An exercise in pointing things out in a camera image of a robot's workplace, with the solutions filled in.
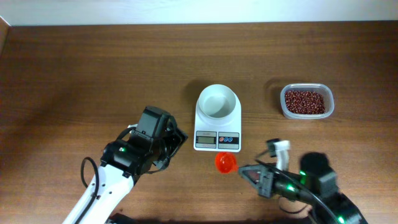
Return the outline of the orange measuring scoop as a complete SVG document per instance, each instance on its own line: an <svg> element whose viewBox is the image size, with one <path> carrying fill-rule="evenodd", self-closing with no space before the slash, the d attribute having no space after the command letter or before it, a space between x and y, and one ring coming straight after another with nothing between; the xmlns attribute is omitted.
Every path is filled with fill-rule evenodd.
<svg viewBox="0 0 398 224"><path fill-rule="evenodd" d="M239 169L236 157L231 152L217 153L215 157L215 166L221 174L229 174L231 172L237 172Z"/></svg>

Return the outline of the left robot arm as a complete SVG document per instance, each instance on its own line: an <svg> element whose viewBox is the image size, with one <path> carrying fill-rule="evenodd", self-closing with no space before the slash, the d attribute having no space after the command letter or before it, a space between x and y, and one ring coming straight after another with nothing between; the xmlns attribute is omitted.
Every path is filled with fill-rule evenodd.
<svg viewBox="0 0 398 224"><path fill-rule="evenodd" d="M155 106L146 106L136 124L129 125L104 148L100 163L90 157L94 176L85 182L84 194L65 219L65 223L106 223L119 202L144 174L168 168L188 136L175 118Z"/></svg>

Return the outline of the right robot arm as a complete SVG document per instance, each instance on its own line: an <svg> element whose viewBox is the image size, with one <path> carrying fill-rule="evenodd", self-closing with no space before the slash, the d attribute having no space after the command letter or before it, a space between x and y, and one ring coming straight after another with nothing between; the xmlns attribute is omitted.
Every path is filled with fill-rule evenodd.
<svg viewBox="0 0 398 224"><path fill-rule="evenodd" d="M260 160L242 166L238 174L257 190L258 195L275 195L311 205L308 219L312 223L366 224L359 208L337 184L337 174L324 153L308 152L300 158L298 174L282 171Z"/></svg>

